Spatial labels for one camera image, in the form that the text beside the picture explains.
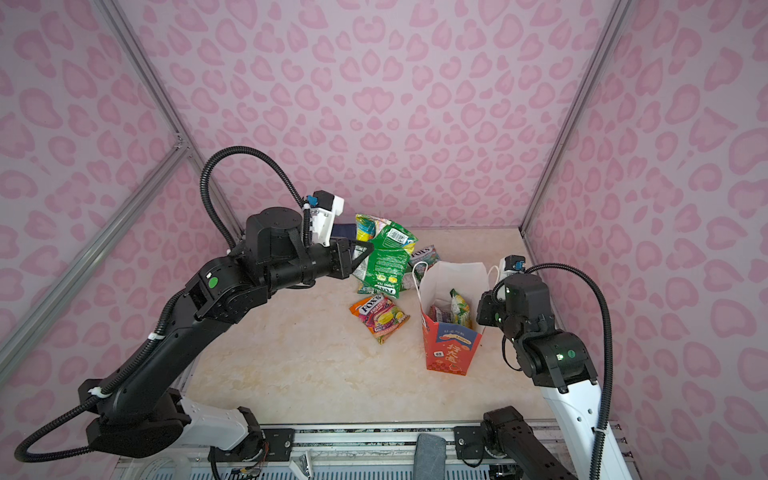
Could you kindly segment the purple snack packet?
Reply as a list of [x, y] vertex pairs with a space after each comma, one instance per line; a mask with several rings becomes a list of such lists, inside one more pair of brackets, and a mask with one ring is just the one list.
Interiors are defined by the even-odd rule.
[[451, 321], [450, 313], [436, 305], [430, 307], [429, 318], [437, 323], [449, 323]]

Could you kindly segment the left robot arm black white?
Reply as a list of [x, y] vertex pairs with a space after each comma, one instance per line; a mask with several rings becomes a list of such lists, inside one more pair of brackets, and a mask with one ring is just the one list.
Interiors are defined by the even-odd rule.
[[174, 381], [216, 338], [279, 290], [329, 276], [346, 279], [374, 251], [370, 242], [332, 238], [305, 245], [301, 215], [271, 207], [248, 218], [244, 238], [205, 263], [161, 314], [160, 330], [104, 379], [86, 428], [96, 452], [145, 458], [168, 447], [208, 446], [226, 460], [264, 455], [266, 440], [250, 409], [195, 403]]

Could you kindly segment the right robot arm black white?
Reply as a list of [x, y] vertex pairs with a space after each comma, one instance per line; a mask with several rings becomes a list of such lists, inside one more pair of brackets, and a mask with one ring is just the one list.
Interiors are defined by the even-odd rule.
[[605, 348], [599, 373], [584, 342], [557, 328], [549, 288], [536, 272], [504, 274], [482, 295], [478, 321], [499, 328], [511, 342], [519, 369], [555, 416], [572, 465], [564, 466], [511, 406], [485, 413], [477, 427], [455, 428], [457, 457], [470, 468], [509, 459], [512, 467], [497, 473], [507, 478], [629, 479], [609, 425], [613, 351]]

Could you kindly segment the green Fox's spring packet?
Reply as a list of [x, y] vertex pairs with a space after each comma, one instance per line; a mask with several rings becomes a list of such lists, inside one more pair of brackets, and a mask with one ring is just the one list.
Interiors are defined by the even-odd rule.
[[450, 290], [450, 297], [451, 323], [467, 329], [472, 329], [471, 308], [467, 300], [456, 289]]

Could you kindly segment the green snack packet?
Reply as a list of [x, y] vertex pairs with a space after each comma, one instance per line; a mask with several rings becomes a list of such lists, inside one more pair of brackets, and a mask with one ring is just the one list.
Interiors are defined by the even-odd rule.
[[360, 281], [359, 294], [385, 294], [398, 298], [417, 237], [392, 220], [356, 215], [356, 239], [373, 245], [373, 252], [353, 275]]

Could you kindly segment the red white paper bag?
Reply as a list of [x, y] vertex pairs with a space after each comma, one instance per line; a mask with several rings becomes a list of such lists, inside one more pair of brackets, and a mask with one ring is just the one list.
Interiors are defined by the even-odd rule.
[[[462, 376], [468, 374], [485, 330], [476, 321], [478, 304], [482, 294], [493, 286], [498, 277], [496, 266], [487, 268], [481, 262], [439, 261], [421, 279], [415, 280], [427, 369]], [[452, 324], [451, 321], [437, 323], [429, 318], [432, 305], [450, 313], [451, 289], [456, 289], [469, 303], [472, 329]]]

